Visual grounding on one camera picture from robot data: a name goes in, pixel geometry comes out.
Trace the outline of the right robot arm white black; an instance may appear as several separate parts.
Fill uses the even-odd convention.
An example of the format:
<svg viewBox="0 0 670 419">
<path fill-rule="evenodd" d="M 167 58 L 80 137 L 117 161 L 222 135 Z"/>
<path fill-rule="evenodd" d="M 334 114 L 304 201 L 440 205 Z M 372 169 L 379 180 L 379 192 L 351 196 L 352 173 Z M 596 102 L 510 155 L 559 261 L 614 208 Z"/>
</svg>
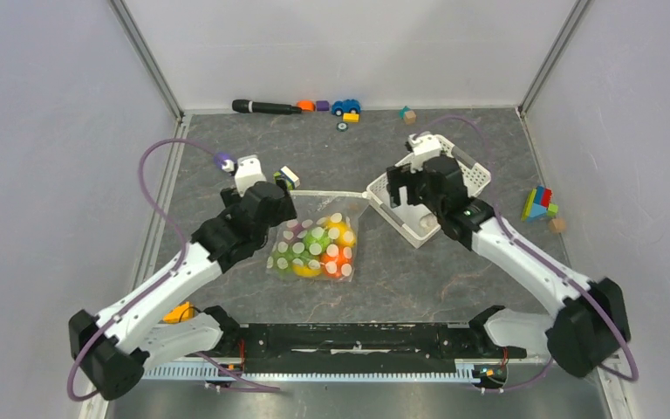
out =
<svg viewBox="0 0 670 419">
<path fill-rule="evenodd" d="M 476 354 L 490 356 L 501 347 L 518 347 L 547 354 L 566 373 L 583 378 L 596 368 L 613 373 L 605 363 L 621 352 L 630 372 L 615 375 L 639 379 L 617 283 L 573 271 L 525 239 L 492 205 L 468 195 L 461 169 L 450 157 L 430 158 L 420 168 L 392 166 L 386 179 L 392 206 L 426 206 L 448 238 L 501 268 L 544 307 L 544 315 L 499 306 L 481 313 L 468 334 Z"/>
</svg>

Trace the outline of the yellow orange toy fruit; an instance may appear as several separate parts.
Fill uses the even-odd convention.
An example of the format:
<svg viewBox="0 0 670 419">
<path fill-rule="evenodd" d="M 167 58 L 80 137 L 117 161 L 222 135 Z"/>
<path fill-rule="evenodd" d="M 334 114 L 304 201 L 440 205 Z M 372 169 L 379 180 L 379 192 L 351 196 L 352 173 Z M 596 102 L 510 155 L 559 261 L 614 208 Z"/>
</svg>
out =
<svg viewBox="0 0 670 419">
<path fill-rule="evenodd" d="M 322 273 L 321 264 L 316 258 L 294 258 L 291 269 L 301 278 L 315 278 Z"/>
</svg>

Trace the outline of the clear zip top bag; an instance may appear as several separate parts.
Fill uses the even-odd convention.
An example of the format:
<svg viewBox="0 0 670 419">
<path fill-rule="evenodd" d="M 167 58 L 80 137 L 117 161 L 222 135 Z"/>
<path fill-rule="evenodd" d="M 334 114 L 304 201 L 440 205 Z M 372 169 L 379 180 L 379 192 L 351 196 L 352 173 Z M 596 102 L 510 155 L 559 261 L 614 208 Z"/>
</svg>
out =
<svg viewBox="0 0 670 419">
<path fill-rule="evenodd" d="M 365 192 L 294 190 L 297 215 L 277 227 L 266 271 L 281 279 L 349 282 L 356 267 Z"/>
</svg>

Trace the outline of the green toy lettuce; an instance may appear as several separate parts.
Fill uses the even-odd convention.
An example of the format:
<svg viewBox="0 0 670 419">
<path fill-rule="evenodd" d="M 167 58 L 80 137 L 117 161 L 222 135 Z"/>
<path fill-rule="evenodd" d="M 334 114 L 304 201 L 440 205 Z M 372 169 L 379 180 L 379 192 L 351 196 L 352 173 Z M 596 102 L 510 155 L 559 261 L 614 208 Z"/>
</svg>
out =
<svg viewBox="0 0 670 419">
<path fill-rule="evenodd" d="M 326 251 L 332 240 L 325 228 L 315 227 L 305 232 L 302 242 L 311 255 L 318 256 Z"/>
</svg>

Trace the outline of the green toy grapes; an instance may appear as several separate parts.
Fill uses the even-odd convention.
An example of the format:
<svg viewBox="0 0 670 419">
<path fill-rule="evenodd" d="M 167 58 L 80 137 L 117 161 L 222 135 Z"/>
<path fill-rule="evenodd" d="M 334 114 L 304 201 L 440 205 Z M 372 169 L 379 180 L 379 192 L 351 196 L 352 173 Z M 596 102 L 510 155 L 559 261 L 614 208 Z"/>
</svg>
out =
<svg viewBox="0 0 670 419">
<path fill-rule="evenodd" d="M 294 244 L 277 242 L 267 260 L 267 267 L 279 272 L 291 271 L 294 266 L 303 266 L 304 260 L 294 251 Z"/>
</svg>

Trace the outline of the orange toy pumpkin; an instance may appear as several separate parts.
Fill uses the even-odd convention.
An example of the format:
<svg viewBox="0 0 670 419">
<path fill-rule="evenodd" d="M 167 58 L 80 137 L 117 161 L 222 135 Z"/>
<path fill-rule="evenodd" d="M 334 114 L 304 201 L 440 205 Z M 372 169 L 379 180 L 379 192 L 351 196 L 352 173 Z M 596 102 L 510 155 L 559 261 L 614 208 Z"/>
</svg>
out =
<svg viewBox="0 0 670 419">
<path fill-rule="evenodd" d="M 324 275 L 342 279 L 353 273 L 353 251 L 351 247 L 330 244 L 320 256 Z"/>
</svg>

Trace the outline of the purple toy onion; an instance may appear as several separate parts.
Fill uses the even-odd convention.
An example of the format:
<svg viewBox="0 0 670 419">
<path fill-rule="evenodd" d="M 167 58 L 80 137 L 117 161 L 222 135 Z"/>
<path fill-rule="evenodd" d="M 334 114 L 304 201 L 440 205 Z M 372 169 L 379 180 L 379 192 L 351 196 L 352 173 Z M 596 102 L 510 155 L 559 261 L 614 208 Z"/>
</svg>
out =
<svg viewBox="0 0 670 419">
<path fill-rule="evenodd" d="M 303 231 L 306 231 L 312 224 L 312 220 L 305 219 L 304 221 L 290 220 L 285 224 L 285 228 L 292 236 L 297 236 Z"/>
</svg>

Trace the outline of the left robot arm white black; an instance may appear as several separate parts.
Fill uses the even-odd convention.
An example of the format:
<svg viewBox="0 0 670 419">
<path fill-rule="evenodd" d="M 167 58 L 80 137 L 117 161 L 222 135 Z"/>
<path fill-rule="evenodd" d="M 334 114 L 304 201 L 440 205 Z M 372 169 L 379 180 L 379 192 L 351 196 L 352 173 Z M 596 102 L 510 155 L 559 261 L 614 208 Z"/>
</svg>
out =
<svg viewBox="0 0 670 419">
<path fill-rule="evenodd" d="M 128 393 L 146 369 L 198 351 L 232 354 L 239 332 L 209 314 L 188 326 L 164 329 L 170 344 L 152 338 L 161 319 L 182 299 L 221 277 L 266 244 L 269 231 L 297 215 L 284 181 L 258 181 L 243 192 L 222 190 L 224 210 L 203 222 L 180 252 L 143 285 L 97 314 L 80 310 L 68 321 L 73 364 L 67 392 L 76 401 L 75 375 L 82 371 L 107 401 Z"/>
</svg>

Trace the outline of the yellow toy mango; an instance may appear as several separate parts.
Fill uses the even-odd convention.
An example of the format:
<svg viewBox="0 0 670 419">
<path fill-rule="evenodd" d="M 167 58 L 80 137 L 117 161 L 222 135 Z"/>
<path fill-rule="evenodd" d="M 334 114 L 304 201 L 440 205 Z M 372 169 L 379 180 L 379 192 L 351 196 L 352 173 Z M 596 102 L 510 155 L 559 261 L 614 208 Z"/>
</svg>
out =
<svg viewBox="0 0 670 419">
<path fill-rule="evenodd" d="M 326 236 L 337 245 L 353 247 L 357 243 L 355 230 L 340 213 L 328 216 L 323 227 Z"/>
</svg>

